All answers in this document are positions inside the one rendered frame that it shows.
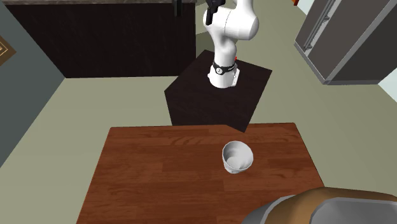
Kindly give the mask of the dark robot stand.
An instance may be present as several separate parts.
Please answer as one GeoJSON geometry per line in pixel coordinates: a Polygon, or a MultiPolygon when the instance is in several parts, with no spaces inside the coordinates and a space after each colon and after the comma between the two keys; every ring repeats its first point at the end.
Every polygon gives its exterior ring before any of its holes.
{"type": "Polygon", "coordinates": [[[240,74],[229,88],[211,85],[207,74],[214,53],[204,50],[164,91],[173,125],[228,125],[245,132],[272,74],[237,61],[240,74]]]}

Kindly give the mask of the grey refrigerator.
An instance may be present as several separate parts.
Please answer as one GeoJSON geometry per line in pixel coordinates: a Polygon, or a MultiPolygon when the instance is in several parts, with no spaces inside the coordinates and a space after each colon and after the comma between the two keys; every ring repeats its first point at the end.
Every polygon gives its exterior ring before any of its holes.
{"type": "Polygon", "coordinates": [[[397,0],[314,0],[295,47],[324,85],[378,84],[397,68],[397,0]]]}

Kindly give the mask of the white cup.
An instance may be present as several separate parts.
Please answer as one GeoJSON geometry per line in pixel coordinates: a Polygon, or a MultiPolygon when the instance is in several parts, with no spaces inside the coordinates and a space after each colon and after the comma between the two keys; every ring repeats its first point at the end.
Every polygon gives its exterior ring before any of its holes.
{"type": "Polygon", "coordinates": [[[238,174],[250,168],[253,164],[251,148],[241,141],[230,141],[222,150],[224,168],[230,174],[238,174]]]}

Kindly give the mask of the brown wooden table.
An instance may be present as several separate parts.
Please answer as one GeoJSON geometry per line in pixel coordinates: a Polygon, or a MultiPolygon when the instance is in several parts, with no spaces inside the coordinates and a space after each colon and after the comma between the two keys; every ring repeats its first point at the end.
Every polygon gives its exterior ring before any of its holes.
{"type": "Polygon", "coordinates": [[[241,224],[256,208],[323,182],[294,123],[113,127],[76,224],[241,224]],[[230,174],[222,150],[253,164],[230,174]]]}

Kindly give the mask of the brown framed wall picture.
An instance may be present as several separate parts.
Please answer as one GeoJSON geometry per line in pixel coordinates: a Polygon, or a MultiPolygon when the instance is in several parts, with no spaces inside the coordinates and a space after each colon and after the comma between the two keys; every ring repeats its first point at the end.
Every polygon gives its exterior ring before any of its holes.
{"type": "Polygon", "coordinates": [[[15,49],[2,36],[0,36],[0,66],[2,66],[14,54],[16,54],[15,49]]]}

